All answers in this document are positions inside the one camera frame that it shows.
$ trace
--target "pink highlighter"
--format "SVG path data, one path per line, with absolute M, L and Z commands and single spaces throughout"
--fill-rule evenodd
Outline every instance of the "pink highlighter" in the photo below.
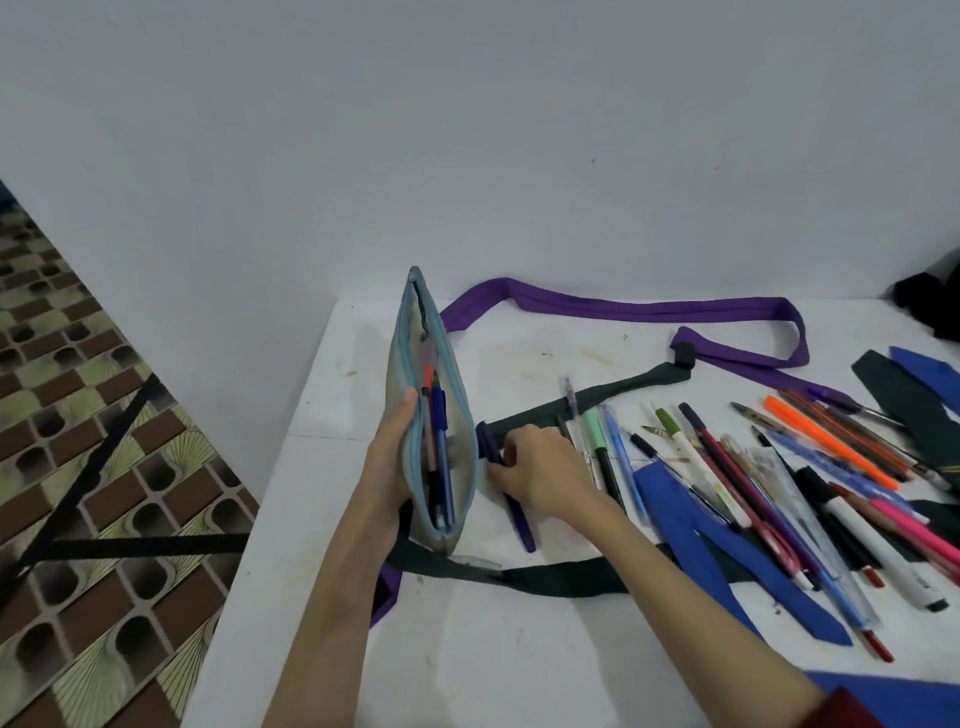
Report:
M 870 504 L 874 506 L 877 511 L 893 521 L 897 525 L 897 528 L 910 536 L 910 538 L 919 541 L 945 561 L 949 561 L 954 566 L 960 567 L 960 548 L 948 544 L 922 523 L 910 518 L 900 509 L 890 505 L 890 503 L 885 500 L 871 498 Z

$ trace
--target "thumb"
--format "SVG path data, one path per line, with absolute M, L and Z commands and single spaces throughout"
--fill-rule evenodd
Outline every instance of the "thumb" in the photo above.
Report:
M 377 435 L 399 444 L 400 438 L 403 437 L 403 433 L 407 431 L 407 427 L 414 419 L 414 412 L 416 411 L 417 390 L 413 387 L 407 387 L 403 390 L 403 395 L 394 409 L 384 413 Z
M 520 473 L 516 471 L 516 468 L 505 468 L 502 465 L 488 463 L 487 474 L 490 482 L 498 491 L 516 497 L 520 486 Z

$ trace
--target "patterned carpet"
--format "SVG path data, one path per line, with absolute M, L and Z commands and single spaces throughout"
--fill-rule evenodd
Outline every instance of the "patterned carpet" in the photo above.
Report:
M 0 574 L 150 374 L 33 221 L 0 215 Z M 256 510 L 159 386 L 59 538 L 247 533 Z M 179 725 L 239 561 L 39 563 L 0 612 L 0 726 Z

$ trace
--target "pencil case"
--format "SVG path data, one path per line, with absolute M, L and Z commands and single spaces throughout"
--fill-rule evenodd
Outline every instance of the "pencil case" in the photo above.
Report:
M 386 391 L 388 411 L 396 406 L 406 387 L 415 387 L 418 393 L 421 392 L 424 386 L 424 362 L 430 363 L 436 371 L 445 395 L 446 449 L 452 504 L 452 519 L 449 522 L 435 523 L 430 513 L 428 493 L 436 493 L 437 488 L 443 488 L 443 483 L 440 477 L 428 475 L 426 467 L 423 428 L 424 423 L 428 426 L 430 423 L 430 405 L 426 397 L 420 397 L 413 422 L 403 436 L 400 459 L 403 478 L 414 502 L 410 535 L 425 546 L 448 554 L 456 547 L 463 532 L 480 479 L 480 459 L 467 394 L 444 322 L 427 290 L 423 273 L 414 266 L 403 288 L 390 345 Z

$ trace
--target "maroon sleeve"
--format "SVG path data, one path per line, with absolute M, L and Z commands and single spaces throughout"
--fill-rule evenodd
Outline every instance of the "maroon sleeve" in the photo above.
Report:
M 860 705 L 853 693 L 837 688 L 800 728 L 883 728 L 870 711 Z

